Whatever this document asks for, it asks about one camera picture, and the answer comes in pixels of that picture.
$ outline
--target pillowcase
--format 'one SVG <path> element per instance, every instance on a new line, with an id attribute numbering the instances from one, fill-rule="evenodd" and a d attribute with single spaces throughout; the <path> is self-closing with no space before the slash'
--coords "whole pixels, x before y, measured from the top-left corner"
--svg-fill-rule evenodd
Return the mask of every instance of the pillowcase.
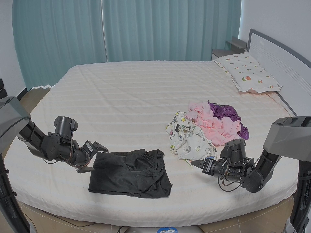
<path id="1" fill-rule="evenodd" d="M 215 61 L 233 80 L 239 91 L 279 91 L 281 85 L 249 52 L 219 57 Z"/>

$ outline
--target tile floor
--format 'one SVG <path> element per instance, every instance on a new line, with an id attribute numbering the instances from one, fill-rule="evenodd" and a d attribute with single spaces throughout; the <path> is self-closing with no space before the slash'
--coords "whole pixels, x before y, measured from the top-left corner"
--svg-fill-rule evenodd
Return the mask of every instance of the tile floor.
<path id="1" fill-rule="evenodd" d="M 49 90 L 49 88 L 33 89 L 20 102 L 26 111 L 30 113 Z M 290 216 L 293 205 L 294 200 L 290 196 L 288 199 L 266 209 L 219 222 L 200 225 L 200 227 L 205 233 L 281 233 L 287 218 Z M 85 226 L 91 224 L 91 222 L 81 222 L 63 217 L 59 219 L 29 205 L 21 203 L 20 206 L 26 217 L 31 218 L 33 221 L 38 233 L 116 233 L 119 230 L 118 226 L 108 224 L 98 223 Z M 121 232 L 124 233 L 126 229 L 127 227 L 122 228 Z M 1 233 L 13 233 L 1 213 L 0 231 Z"/>

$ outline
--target blue circular sticker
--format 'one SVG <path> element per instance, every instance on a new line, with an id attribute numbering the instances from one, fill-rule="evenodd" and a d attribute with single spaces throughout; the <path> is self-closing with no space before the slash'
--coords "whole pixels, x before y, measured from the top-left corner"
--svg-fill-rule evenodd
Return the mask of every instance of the blue circular sticker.
<path id="1" fill-rule="evenodd" d="M 178 233 L 178 230 L 174 227 L 160 228 L 156 233 Z"/>

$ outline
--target white wall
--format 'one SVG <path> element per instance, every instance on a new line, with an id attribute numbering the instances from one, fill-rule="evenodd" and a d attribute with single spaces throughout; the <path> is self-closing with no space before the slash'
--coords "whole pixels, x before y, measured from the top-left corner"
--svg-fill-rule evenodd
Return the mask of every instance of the white wall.
<path id="1" fill-rule="evenodd" d="M 242 0 L 239 37 L 264 33 L 311 61 L 311 0 Z"/>
<path id="2" fill-rule="evenodd" d="M 17 96 L 25 89 L 12 28 L 13 0 L 0 0 L 0 77 L 9 96 Z"/>

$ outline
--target white bed sheet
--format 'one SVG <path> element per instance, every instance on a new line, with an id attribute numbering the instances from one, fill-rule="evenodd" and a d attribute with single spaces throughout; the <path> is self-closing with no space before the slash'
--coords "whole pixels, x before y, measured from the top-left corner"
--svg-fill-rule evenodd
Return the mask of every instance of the white bed sheet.
<path id="1" fill-rule="evenodd" d="M 217 179 L 170 153 L 165 125 L 189 101 L 234 106 L 248 127 L 248 157 L 257 159 L 277 118 L 289 116 L 274 92 L 239 92 L 212 61 L 138 61 L 75 66 L 31 113 L 45 133 L 59 115 L 79 123 L 80 145 L 97 141 L 111 152 L 160 149 L 174 186 L 168 198 L 140 199 L 88 191 L 90 173 L 65 163 L 47 165 L 18 139 L 6 157 L 17 199 L 76 220 L 135 227 L 171 227 L 215 222 L 277 204 L 296 190 L 298 161 L 282 158 L 272 179 L 258 193 L 239 188 L 223 192 Z"/>

